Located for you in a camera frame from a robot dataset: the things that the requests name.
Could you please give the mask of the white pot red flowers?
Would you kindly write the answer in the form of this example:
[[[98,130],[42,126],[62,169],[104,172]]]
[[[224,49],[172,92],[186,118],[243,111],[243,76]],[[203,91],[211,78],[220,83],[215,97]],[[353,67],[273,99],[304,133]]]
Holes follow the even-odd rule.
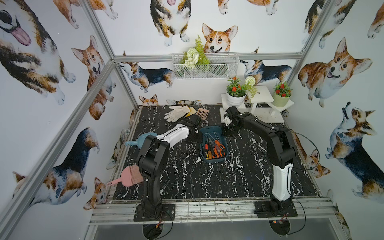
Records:
[[[227,101],[229,106],[240,107],[246,98],[246,90],[242,89],[240,80],[237,77],[228,79],[229,85],[226,88]]]

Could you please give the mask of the brown litter scoop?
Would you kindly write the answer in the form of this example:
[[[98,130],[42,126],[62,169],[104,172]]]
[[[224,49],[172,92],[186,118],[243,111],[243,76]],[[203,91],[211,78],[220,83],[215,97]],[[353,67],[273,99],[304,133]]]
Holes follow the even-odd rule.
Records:
[[[199,116],[203,121],[208,118],[210,111],[207,109],[199,108],[196,112],[196,115]]]

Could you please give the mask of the green fern white flowers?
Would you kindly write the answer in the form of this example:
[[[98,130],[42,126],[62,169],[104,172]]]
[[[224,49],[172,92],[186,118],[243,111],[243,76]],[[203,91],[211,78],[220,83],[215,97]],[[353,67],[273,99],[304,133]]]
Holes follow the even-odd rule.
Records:
[[[199,35],[195,39],[195,47],[191,47],[184,52],[181,64],[190,70],[194,70],[200,65],[210,64],[210,60],[205,55],[204,46]]]

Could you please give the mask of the yellow sponge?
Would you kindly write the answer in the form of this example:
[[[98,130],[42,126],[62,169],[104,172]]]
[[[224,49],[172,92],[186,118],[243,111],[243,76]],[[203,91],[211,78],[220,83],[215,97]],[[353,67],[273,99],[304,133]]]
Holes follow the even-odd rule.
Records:
[[[191,107],[189,107],[189,112],[187,113],[186,117],[194,115],[196,112],[197,112],[196,109],[191,106]]]

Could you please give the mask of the pink brush scoop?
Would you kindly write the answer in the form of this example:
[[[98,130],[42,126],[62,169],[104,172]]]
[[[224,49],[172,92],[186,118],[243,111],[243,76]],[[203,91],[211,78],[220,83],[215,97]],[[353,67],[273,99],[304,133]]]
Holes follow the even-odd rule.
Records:
[[[125,187],[131,187],[135,184],[142,183],[143,181],[144,178],[140,173],[140,168],[137,165],[133,165],[124,168],[122,170],[121,176],[116,180],[108,182],[106,186],[109,187],[118,183],[122,183],[122,185]]]

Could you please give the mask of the teal storage tray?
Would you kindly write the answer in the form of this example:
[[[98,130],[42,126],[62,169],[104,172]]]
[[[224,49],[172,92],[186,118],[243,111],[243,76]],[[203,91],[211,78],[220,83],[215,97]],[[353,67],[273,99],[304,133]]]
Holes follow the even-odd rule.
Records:
[[[227,143],[224,135],[222,134],[222,128],[219,126],[203,127],[200,129],[203,133],[203,142],[201,143],[201,155],[206,163],[220,163],[226,160],[229,155]],[[217,158],[215,155],[215,143],[218,140],[224,145],[226,156],[223,158]]]

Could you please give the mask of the green pot red flowers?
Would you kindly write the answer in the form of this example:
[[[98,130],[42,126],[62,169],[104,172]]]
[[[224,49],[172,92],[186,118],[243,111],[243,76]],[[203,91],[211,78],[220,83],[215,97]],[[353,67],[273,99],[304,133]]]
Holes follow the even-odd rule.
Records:
[[[284,107],[288,103],[291,95],[292,89],[287,85],[287,82],[278,83],[274,88],[274,101],[272,104],[276,107]]]

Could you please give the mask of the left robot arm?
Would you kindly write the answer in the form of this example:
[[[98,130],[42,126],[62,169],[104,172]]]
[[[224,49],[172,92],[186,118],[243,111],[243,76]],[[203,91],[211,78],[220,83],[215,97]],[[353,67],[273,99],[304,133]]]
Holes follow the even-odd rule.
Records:
[[[202,118],[194,114],[179,121],[167,132],[144,139],[136,165],[144,178],[145,193],[141,203],[136,207],[136,222],[154,221],[162,217],[165,212],[162,207],[160,193],[160,178],[167,165],[170,149],[179,142],[186,140],[201,143],[202,134],[199,133]]]

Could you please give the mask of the blue dustpan scoop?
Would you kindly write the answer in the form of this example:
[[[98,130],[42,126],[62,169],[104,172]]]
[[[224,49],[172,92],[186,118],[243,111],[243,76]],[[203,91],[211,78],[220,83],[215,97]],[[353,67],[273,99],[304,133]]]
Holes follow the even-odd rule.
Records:
[[[155,136],[156,137],[157,135],[158,134],[156,134],[156,133],[145,133],[145,134],[142,134],[142,135],[140,135],[134,141],[127,141],[127,142],[125,142],[125,146],[127,146],[127,147],[128,146],[137,146],[139,149],[141,149],[147,136]]]

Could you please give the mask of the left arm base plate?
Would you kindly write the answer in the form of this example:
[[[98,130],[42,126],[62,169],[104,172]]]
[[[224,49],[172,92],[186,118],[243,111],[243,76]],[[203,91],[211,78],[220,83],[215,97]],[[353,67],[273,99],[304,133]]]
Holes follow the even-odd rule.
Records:
[[[176,205],[162,204],[157,207],[149,207],[147,209],[142,205],[137,205],[134,213],[134,222],[174,221]]]

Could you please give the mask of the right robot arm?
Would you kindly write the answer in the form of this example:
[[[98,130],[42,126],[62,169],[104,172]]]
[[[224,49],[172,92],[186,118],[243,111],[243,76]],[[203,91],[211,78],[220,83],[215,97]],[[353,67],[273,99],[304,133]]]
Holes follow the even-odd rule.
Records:
[[[273,188],[266,208],[257,209],[260,214],[271,213],[275,216],[285,214],[293,206],[293,194],[290,190],[294,159],[298,153],[290,131],[275,128],[259,120],[249,112],[241,113],[237,107],[229,107],[224,114],[222,132],[231,136],[240,129],[246,129],[261,137],[267,143],[267,160],[273,165]]]

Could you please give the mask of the white stepped plant stand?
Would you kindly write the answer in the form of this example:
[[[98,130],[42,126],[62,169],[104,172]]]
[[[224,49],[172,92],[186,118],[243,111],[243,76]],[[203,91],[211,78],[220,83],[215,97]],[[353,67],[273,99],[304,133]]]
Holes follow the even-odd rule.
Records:
[[[276,107],[272,104],[274,99],[266,86],[258,86],[256,89],[258,93],[250,99],[252,106],[246,108],[245,104],[242,103],[238,110],[241,113],[250,112],[265,123],[283,124],[285,121],[281,112],[292,107],[295,103],[289,100],[284,107]]]

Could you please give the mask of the white work glove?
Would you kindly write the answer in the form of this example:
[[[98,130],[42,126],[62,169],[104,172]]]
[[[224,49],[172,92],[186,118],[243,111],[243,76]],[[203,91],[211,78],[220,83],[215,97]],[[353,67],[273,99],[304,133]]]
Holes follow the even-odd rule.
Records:
[[[177,122],[180,118],[190,113],[188,106],[169,106],[169,109],[172,111],[166,113],[164,119],[171,123]]]

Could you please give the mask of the large orange handle screwdriver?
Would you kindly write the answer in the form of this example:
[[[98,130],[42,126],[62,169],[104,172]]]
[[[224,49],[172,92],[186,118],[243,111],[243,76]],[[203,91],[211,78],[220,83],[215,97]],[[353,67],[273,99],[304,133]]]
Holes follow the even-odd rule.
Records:
[[[220,141],[218,140],[215,140],[214,141],[215,143],[215,155],[217,158],[223,158],[226,156],[226,152],[225,152],[225,147],[224,145],[221,144]]]

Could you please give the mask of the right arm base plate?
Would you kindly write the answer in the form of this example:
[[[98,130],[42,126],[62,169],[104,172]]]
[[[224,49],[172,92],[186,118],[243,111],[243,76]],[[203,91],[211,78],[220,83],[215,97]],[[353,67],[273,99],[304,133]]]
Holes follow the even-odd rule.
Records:
[[[292,201],[261,201],[255,202],[254,214],[258,218],[282,218],[283,216],[297,217],[298,213]]]

